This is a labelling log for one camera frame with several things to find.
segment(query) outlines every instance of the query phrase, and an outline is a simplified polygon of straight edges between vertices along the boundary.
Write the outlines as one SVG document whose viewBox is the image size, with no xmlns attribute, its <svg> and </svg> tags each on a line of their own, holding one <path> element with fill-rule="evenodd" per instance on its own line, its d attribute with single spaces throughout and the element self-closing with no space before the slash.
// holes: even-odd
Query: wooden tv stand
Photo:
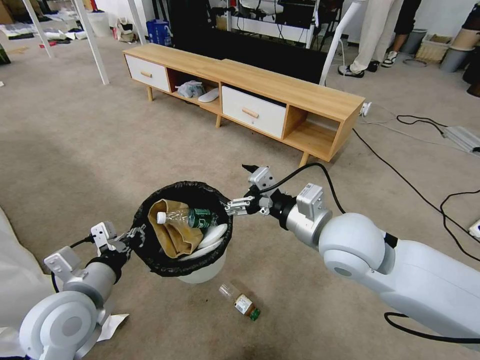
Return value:
<svg viewBox="0 0 480 360">
<path fill-rule="evenodd" d="M 132 79 L 152 89 L 194 103 L 222 118 L 303 151 L 300 166 L 310 155 L 330 161 L 347 140 L 364 98 L 319 86 L 229 59 L 210 57 L 157 44 L 123 51 Z M 192 79 L 206 89 L 219 89 L 212 102 L 178 95 L 175 86 Z"/>
</svg>

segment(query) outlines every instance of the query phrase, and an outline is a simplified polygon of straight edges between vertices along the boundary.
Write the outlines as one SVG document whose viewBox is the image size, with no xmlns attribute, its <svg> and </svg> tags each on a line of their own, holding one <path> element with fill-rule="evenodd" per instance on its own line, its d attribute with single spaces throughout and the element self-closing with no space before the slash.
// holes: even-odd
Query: green lid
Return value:
<svg viewBox="0 0 480 360">
<path fill-rule="evenodd" d="M 259 318 L 260 315 L 260 310 L 257 308 L 254 308 L 253 311 L 250 313 L 250 319 L 252 321 L 255 321 Z"/>
</svg>

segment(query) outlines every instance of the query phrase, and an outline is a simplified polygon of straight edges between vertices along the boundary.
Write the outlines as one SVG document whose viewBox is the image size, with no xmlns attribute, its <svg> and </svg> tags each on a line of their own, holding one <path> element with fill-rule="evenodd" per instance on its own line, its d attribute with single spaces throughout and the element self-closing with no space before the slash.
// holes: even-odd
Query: person's leg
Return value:
<svg viewBox="0 0 480 360">
<path fill-rule="evenodd" d="M 395 36 L 395 40 L 393 41 L 393 46 L 391 47 L 391 51 L 398 53 L 400 48 L 404 44 L 405 40 L 409 37 L 408 34 L 397 34 Z"/>
<path fill-rule="evenodd" d="M 403 2 L 404 0 L 393 0 L 393 3 L 391 4 L 385 26 L 383 27 L 383 32 L 378 39 L 378 43 L 376 44 L 375 51 L 373 53 L 372 59 L 374 61 L 382 62 L 384 60 L 385 52 L 390 45 L 390 40 L 392 39 L 392 34 L 394 33 L 395 24 L 399 18 L 400 9 L 402 8 Z"/>
<path fill-rule="evenodd" d="M 396 21 L 395 25 L 395 40 L 393 41 L 391 51 L 388 53 L 386 59 L 381 63 L 383 68 L 391 68 L 394 65 L 400 48 L 414 29 L 415 14 L 420 6 L 421 1 L 422 0 L 403 0 L 400 14 L 398 14 L 398 20 Z"/>
<path fill-rule="evenodd" d="M 399 0 L 368 0 L 365 18 L 361 27 L 358 56 L 350 65 L 350 70 L 353 73 L 364 71 L 369 66 L 372 55 L 384 30 L 390 6 L 394 1 Z"/>
</svg>

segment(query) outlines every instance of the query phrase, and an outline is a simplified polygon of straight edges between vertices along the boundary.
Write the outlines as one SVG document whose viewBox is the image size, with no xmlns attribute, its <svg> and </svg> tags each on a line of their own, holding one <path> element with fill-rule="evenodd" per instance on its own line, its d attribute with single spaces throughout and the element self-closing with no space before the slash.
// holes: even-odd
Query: beige pants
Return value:
<svg viewBox="0 0 480 360">
<path fill-rule="evenodd" d="M 358 56 L 350 70 L 365 70 L 370 61 L 382 62 L 390 45 L 404 0 L 368 0 L 361 27 Z"/>
</svg>

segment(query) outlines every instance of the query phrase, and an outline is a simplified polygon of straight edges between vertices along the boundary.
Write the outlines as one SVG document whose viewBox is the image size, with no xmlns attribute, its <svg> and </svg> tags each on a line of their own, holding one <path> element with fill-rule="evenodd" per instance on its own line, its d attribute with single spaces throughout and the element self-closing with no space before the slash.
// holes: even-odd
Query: beige carpet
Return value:
<svg viewBox="0 0 480 360">
<path fill-rule="evenodd" d="M 215 129 L 215 116 L 195 105 L 158 91 L 149 103 L 145 88 L 129 79 L 123 60 L 121 50 L 131 45 L 99 40 L 111 80 L 104 86 L 86 41 L 58 45 L 53 48 L 57 57 L 49 59 L 37 40 L 1 36 L 7 51 L 29 49 L 10 55 L 11 65 L 0 66 L 5 83 L 0 88 L 0 205 L 21 243 L 39 260 L 83 238 L 100 221 L 128 229 L 138 205 L 164 185 L 205 181 L 233 198 L 248 187 L 242 163 L 270 165 L 278 179 L 298 166 L 300 151 L 226 120 Z M 354 55 L 355 49 L 349 49 L 348 59 Z M 368 121 L 386 121 L 391 111 L 480 133 L 480 99 L 465 92 L 461 73 L 398 63 L 363 79 L 343 79 L 333 68 L 328 85 L 373 101 Z M 389 125 L 447 143 L 427 125 Z M 437 205 L 449 193 L 478 188 L 478 158 L 378 125 L 356 128 Z M 328 168 L 345 209 L 480 270 L 443 230 L 441 216 L 355 135 Z M 297 194 L 307 182 L 328 187 L 314 168 L 283 189 Z M 325 193 L 338 214 L 330 192 Z M 467 227 L 480 216 L 479 199 L 453 199 L 447 211 Z M 480 245 L 459 236 L 468 251 L 480 256 Z M 95 255 L 92 245 L 79 252 L 85 261 Z M 227 252 L 220 275 L 201 285 L 160 278 L 133 257 L 113 292 L 115 311 L 130 317 L 86 359 L 478 358 L 459 345 L 390 327 L 383 319 L 389 308 L 374 293 L 327 272 L 321 257 L 273 218 L 237 218 Z M 253 294 L 262 310 L 257 322 L 242 318 L 219 295 L 218 287 L 227 280 Z"/>
</svg>

